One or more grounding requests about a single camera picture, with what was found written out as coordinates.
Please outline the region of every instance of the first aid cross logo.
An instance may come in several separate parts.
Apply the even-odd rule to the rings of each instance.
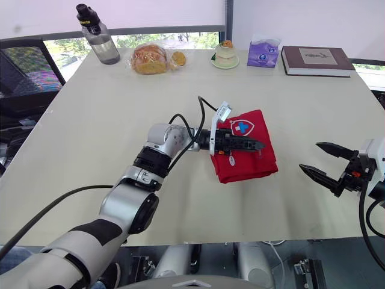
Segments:
[[[233,135],[246,136],[254,129],[254,124],[245,119],[230,121]]]

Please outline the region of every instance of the red cloth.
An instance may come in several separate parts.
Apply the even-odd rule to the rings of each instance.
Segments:
[[[232,151],[231,155],[211,156],[220,182],[226,184],[244,179],[263,178],[278,172],[276,156],[261,110],[253,110],[227,119],[224,123],[219,123],[218,128],[231,128],[234,135],[244,135],[265,145],[261,153]]]

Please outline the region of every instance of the black chair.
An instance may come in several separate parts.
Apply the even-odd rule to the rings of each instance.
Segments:
[[[0,40],[0,157],[15,155],[65,83],[43,40]]]

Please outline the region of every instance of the bottle cap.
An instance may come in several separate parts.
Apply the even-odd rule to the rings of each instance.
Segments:
[[[76,10],[78,11],[77,18],[82,26],[91,27],[95,26],[100,22],[97,13],[91,9],[91,7],[85,4],[79,4],[76,6]]]

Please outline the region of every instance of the white plate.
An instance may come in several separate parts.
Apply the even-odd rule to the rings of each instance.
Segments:
[[[235,63],[233,65],[231,65],[231,66],[226,66],[226,67],[220,66],[214,60],[210,60],[210,61],[211,61],[212,65],[214,65],[217,68],[220,68],[220,69],[230,69],[230,68],[236,67],[239,64],[239,57],[238,57],[238,55],[236,55],[235,57],[236,57]]]

